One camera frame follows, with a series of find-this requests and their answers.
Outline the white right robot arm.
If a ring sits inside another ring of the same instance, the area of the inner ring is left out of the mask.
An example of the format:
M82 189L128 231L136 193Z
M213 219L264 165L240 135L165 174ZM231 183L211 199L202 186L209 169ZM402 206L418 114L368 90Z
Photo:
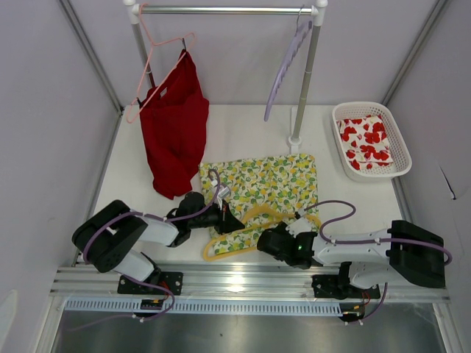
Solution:
M313 231L300 218L264 230L257 249L293 268L339 267L336 288L347 297L402 279L419 287L444 288L450 262L441 237L402 220L388 229L333 238Z

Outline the yellow clothes hanger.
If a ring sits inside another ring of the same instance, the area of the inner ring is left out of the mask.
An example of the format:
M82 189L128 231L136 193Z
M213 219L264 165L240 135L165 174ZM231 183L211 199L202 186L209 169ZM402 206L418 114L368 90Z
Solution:
M259 224L249 224L250 220L261 215L271 217L271 221L265 221ZM289 220L295 217L294 213L279 213L270 208L267 204L253 207L247 211L242 218L242 223L246 226L244 229L230 232L212 238L205 246L202 257L206 262L222 260L228 257L253 252L256 250L256 241L262 231L278 224L281 221Z

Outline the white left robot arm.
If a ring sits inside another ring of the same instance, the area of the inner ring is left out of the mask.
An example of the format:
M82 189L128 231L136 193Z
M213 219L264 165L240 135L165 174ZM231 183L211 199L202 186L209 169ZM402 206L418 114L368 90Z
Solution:
M130 277L140 292L151 294L159 287L160 269L133 246L146 241L174 248L186 242L193 229L202 228L224 235L243 229L244 224L231 213L223 196L207 203L201 193L190 192L163 218L133 211L115 200L78 227L71 241L98 272Z

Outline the lemon print skirt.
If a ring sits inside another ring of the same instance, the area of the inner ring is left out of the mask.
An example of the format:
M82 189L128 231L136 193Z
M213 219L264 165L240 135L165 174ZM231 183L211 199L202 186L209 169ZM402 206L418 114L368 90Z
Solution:
M209 170L218 172L222 184L231 189L225 198L232 214L242 222L247 211L267 204L279 213L295 213L317 203L317 172L315 157L310 154L290 154L279 157L241 159L230 162L202 163L199 166L202 194L206 201L213 197L215 182ZM271 221L261 215L249 224ZM211 239L220 236L209 230Z

